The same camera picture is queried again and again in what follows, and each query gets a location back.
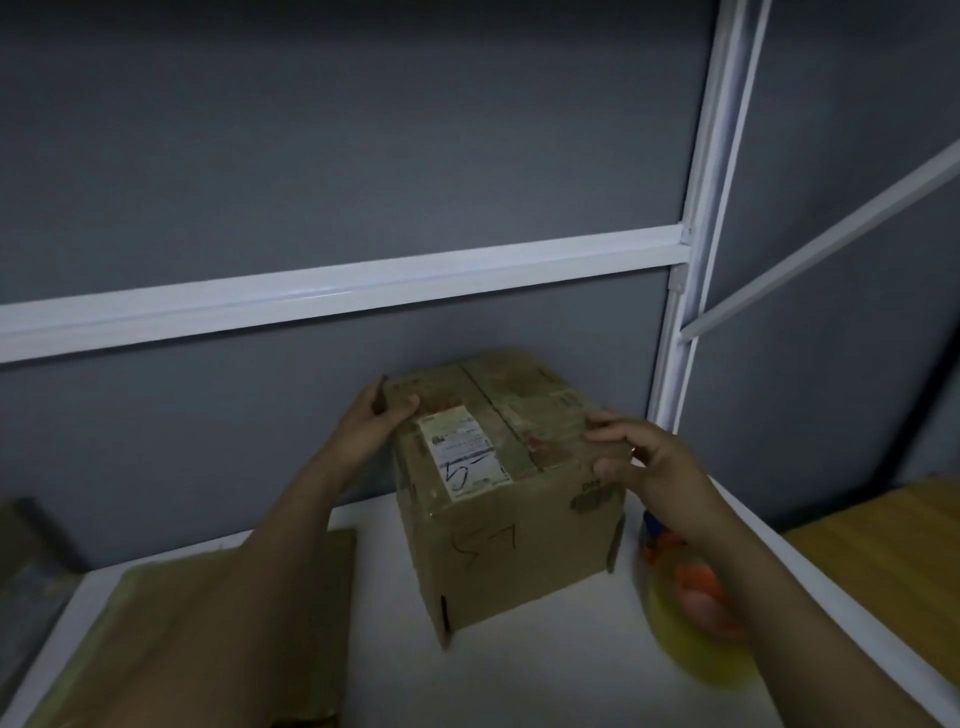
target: gray wall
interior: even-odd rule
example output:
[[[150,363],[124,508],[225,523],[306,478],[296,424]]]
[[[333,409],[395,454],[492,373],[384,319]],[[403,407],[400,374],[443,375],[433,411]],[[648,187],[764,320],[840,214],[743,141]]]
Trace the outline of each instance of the gray wall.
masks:
[[[0,303],[677,222],[712,2],[386,5],[5,23]],[[249,528],[366,380],[499,345],[642,412],[664,296],[649,272],[3,367],[0,496],[98,566]]]
[[[896,480],[905,483],[935,473],[960,476],[960,367],[957,366],[904,458]]]
[[[958,34],[946,1],[774,3],[711,303],[960,137]],[[960,316],[958,229],[953,182],[701,340],[680,432],[760,515],[870,478]]]
[[[250,528],[369,379],[496,346],[646,406],[663,271],[0,369],[0,499],[35,497],[94,565]],[[373,468],[348,497],[393,484]]]
[[[0,37],[0,303],[676,223],[713,3],[583,14]]]

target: finger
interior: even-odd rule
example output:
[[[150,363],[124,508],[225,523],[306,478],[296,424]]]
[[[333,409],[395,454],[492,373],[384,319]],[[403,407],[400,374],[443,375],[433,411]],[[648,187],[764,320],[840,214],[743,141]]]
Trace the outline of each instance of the finger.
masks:
[[[594,443],[609,443],[615,440],[626,440],[636,446],[646,461],[652,458],[669,441],[670,434],[646,420],[628,420],[612,425],[597,427],[584,433],[584,437]]]
[[[377,436],[383,442],[386,442],[387,438],[390,437],[390,433],[409,420],[419,406],[420,397],[410,395],[403,404],[397,404],[382,415],[377,415],[375,418]]]
[[[590,412],[587,415],[587,422],[591,425],[605,425],[606,423],[616,423],[620,420],[626,420],[627,416],[622,415],[615,409],[598,409],[596,412]]]
[[[353,401],[353,404],[351,404],[350,407],[347,408],[347,412],[344,413],[344,420],[369,417],[373,414],[373,404],[376,402],[377,395],[380,392],[380,387],[383,386],[384,379],[386,379],[385,376],[378,376],[372,382],[367,384],[366,387],[360,390],[360,394],[357,395],[357,399]]]
[[[650,477],[645,468],[639,468],[622,460],[611,460],[609,457],[601,457],[593,463],[593,472],[601,482],[623,485],[638,496],[647,478]]]

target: white metal frame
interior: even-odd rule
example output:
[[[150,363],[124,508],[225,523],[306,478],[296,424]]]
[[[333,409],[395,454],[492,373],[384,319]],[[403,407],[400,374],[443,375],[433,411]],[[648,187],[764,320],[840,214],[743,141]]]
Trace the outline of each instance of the white metal frame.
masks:
[[[797,252],[757,276],[706,313],[684,326],[684,341],[716,328],[747,306],[773,293],[803,271],[850,245],[861,235],[907,209],[922,197],[960,175],[960,140],[921,164],[903,179],[891,184],[870,202],[851,212],[836,225],[817,235]]]
[[[696,341],[684,340],[680,330],[707,305],[770,5],[771,0],[725,0],[717,17],[684,202],[684,242],[690,246],[690,262],[670,277],[647,409],[649,420],[673,431],[680,425],[696,354]]]
[[[0,362],[686,262],[681,226],[0,306]]]

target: forearm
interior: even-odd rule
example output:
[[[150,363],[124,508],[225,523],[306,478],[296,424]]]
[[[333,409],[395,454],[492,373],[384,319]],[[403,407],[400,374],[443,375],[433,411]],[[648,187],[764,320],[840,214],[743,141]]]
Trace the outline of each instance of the forearm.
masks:
[[[314,571],[340,476],[317,456],[109,708],[104,728],[263,726],[289,625],[319,595]]]
[[[702,551],[731,597],[789,728],[935,726],[731,514]]]

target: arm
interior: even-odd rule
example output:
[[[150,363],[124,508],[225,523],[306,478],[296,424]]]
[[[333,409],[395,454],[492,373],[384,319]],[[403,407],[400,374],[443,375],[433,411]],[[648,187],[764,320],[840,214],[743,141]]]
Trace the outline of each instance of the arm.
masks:
[[[261,728],[280,673],[288,625],[323,598],[314,577],[333,504],[357,469],[417,408],[381,415],[368,386],[237,550],[227,573],[131,677],[100,728]]]
[[[625,439],[637,447],[646,468],[601,459],[594,469],[636,493],[716,572],[785,725],[937,725],[736,516],[679,438],[614,412],[598,412],[590,420],[597,428],[588,439]]]

